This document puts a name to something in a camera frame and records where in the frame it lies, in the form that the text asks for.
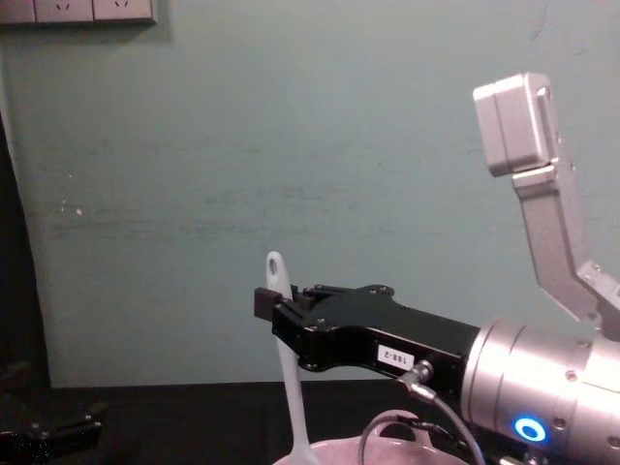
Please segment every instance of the blue led ring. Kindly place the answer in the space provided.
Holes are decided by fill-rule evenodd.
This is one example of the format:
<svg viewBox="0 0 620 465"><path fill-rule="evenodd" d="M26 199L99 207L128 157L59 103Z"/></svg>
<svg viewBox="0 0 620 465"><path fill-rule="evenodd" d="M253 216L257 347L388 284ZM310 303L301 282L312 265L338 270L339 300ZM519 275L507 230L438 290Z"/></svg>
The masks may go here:
<svg viewBox="0 0 620 465"><path fill-rule="evenodd" d="M546 438L543 426L533 418L520 418L514 423L514 430L523 439L539 443Z"/></svg>

